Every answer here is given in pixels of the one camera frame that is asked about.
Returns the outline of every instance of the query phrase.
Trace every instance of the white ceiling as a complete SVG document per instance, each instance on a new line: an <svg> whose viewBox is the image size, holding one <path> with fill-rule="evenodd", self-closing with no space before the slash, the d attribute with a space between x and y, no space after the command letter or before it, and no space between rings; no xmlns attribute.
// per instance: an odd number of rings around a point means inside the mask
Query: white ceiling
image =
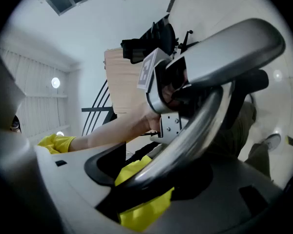
<svg viewBox="0 0 293 234"><path fill-rule="evenodd" d="M79 69L103 61L103 51L120 47L123 39L139 38L164 16L169 2L89 0L58 16L45 0L23 0L1 39L45 55L48 64Z"/></svg>

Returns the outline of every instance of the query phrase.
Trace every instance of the wooden panel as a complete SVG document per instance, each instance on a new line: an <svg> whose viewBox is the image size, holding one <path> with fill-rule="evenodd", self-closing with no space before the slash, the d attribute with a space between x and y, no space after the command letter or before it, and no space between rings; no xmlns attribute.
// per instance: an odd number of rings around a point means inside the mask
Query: wooden panel
<svg viewBox="0 0 293 234"><path fill-rule="evenodd" d="M143 90L137 88L142 62L131 64L123 58L123 49L104 53L105 69L110 97L116 114L127 113L146 100Z"/></svg>

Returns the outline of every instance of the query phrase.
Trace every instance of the silver metal handle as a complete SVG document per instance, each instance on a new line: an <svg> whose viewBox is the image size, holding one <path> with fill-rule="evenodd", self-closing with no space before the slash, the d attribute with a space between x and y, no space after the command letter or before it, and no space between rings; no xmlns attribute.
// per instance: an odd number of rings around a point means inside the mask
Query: silver metal handle
<svg viewBox="0 0 293 234"><path fill-rule="evenodd" d="M143 190L163 180L199 158L217 134L226 115L233 83L214 88L201 109L170 145L136 175L121 184L122 188Z"/></svg>

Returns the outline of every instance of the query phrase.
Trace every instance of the round wall light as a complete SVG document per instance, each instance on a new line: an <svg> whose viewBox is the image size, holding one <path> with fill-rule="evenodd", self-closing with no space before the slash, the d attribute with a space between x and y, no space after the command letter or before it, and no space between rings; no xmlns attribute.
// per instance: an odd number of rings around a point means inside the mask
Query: round wall light
<svg viewBox="0 0 293 234"><path fill-rule="evenodd" d="M60 86L60 80L59 80L59 78L54 77L54 78L51 80L51 85L52 85L52 87L54 87L54 88L58 88L58 87Z"/></svg>

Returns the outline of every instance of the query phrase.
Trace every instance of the yellow cloth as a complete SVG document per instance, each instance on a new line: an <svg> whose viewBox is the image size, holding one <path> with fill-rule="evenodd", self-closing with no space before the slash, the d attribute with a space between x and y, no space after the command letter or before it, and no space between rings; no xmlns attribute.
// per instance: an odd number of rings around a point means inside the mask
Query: yellow cloth
<svg viewBox="0 0 293 234"><path fill-rule="evenodd" d="M129 179L150 162L151 158L144 156L141 160L123 167L115 180L115 185L119 185ZM171 188L165 194L147 203L120 213L121 224L134 231L142 232L170 206L171 192L173 190L174 188Z"/></svg>
<svg viewBox="0 0 293 234"><path fill-rule="evenodd" d="M50 154L67 153L68 147L74 138L76 137L52 134L44 137L38 145L47 148Z"/></svg>

